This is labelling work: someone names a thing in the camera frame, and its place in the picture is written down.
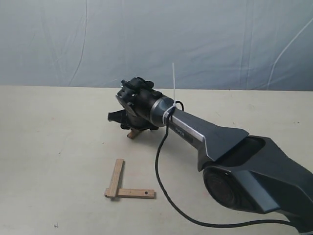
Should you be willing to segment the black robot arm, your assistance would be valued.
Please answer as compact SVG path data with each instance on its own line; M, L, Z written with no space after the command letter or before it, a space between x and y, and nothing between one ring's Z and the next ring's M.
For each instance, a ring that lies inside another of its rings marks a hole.
M191 115L157 91L123 88L116 98L122 110L109 113L109 121L140 131L166 127L196 148L198 171L220 205L258 214L277 212L301 235L312 234L313 175L272 139Z

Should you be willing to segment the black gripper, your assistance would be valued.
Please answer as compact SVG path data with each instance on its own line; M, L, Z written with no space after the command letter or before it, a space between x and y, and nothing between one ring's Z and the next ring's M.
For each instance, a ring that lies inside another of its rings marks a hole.
M124 109L109 112L107 117L109 122L119 123L123 130L157 130L163 126L161 121L152 120L152 110L163 98L161 92L151 89L128 95L120 90L116 98Z

